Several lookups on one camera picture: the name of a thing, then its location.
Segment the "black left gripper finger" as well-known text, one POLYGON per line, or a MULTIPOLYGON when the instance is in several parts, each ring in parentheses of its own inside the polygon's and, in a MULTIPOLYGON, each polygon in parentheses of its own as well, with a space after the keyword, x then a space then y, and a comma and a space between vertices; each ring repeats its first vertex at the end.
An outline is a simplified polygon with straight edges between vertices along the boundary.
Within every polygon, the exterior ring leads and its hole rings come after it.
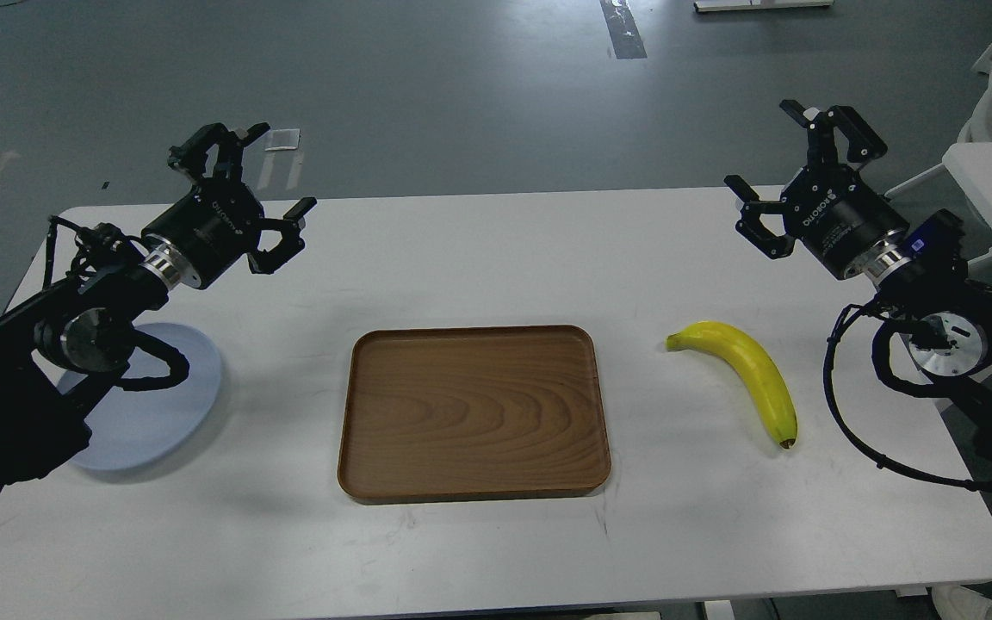
POLYGON ((231 130, 224 123, 208 123, 180 146, 169 149, 168 166, 190 183, 207 180, 243 182, 243 153, 246 146, 263 137, 267 122, 247 129, 231 130))
POLYGON ((303 197, 293 204, 280 219, 269 219, 269 217, 258 217, 252 224, 258 235, 255 243, 252 244, 251 251, 248 252, 249 270, 252 274, 270 275, 275 274, 284 264, 295 258, 303 248, 306 247, 306 240, 301 236, 303 228, 306 227, 306 215, 311 211, 318 200, 315 197, 303 197), (273 232, 279 234, 278 243, 270 250, 260 250, 258 242, 263 232, 273 232))

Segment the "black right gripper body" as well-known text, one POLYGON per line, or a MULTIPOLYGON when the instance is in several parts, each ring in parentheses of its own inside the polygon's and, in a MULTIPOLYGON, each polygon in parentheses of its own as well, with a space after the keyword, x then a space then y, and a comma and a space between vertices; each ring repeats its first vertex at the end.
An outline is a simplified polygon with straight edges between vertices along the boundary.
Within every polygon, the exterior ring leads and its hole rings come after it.
POLYGON ((783 189, 784 231, 838 280, 872 247, 907 231, 905 217, 846 164, 803 166, 783 189))

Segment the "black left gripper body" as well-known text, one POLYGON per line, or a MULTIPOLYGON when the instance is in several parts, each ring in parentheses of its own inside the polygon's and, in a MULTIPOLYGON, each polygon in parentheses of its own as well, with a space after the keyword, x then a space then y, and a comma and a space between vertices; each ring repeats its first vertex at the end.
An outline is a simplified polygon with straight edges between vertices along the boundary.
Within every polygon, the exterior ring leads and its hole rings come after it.
POLYGON ((205 289, 258 244, 261 217, 263 204, 243 182, 205 179, 143 227, 143 239, 177 251, 189 265, 183 282, 205 289))

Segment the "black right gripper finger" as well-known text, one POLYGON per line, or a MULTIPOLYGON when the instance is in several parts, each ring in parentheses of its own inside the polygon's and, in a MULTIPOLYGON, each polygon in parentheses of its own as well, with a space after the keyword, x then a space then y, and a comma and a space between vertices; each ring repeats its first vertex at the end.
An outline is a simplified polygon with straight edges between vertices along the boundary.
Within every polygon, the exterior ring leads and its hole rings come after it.
POLYGON ((790 256, 794 252, 797 238, 795 232, 802 217, 800 216, 802 204, 799 201, 788 200, 784 195, 780 196, 778 201, 761 200, 756 189, 737 174, 728 174, 724 178, 724 183, 741 201, 740 217, 735 224, 736 231, 770 259, 790 256), (771 229, 761 220, 765 215, 782 216, 783 235, 772 234, 771 229))
POLYGON ((784 99, 779 108, 799 127, 806 129, 806 165, 810 168, 841 164, 836 133, 841 133, 846 139, 848 164, 863 166, 875 158, 886 156, 885 142, 851 106, 834 105, 821 110, 803 108, 795 99, 784 99))

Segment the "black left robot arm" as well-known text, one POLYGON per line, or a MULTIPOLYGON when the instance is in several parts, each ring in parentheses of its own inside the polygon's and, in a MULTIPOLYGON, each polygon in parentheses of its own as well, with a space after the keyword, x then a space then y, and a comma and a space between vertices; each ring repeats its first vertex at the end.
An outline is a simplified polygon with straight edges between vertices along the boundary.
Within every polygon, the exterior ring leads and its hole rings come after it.
POLYGON ((271 274, 303 251, 315 199, 271 219, 243 179, 245 148, 269 129, 208 123, 173 146, 168 165, 189 192, 140 234, 51 217, 40 290, 0 315, 0 492, 85 449, 87 416, 113 389, 158 391, 188 378, 180 350, 135 328, 142 313, 178 286, 212 286, 240 258, 271 274))

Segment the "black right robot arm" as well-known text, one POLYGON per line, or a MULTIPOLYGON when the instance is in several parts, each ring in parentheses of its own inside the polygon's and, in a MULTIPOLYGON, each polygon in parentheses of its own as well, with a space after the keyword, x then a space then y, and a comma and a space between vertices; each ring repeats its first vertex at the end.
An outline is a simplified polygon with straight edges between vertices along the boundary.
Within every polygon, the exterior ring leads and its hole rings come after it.
POLYGON ((877 291, 844 307, 828 338, 822 380, 844 436, 879 468, 907 478, 992 493, 992 481, 947 478, 895 462, 859 439, 842 417, 832 370, 839 342, 857 318, 879 321, 871 365, 887 388, 945 398, 976 425, 976 453, 992 462, 992 286, 972 279, 961 255, 964 224, 938 209, 916 228, 861 177, 887 146, 849 106, 821 110, 784 99, 780 108, 807 134, 804 166, 775 201, 736 174, 725 177, 740 201, 736 231, 771 259, 800 242, 832 276, 865 275, 877 291))

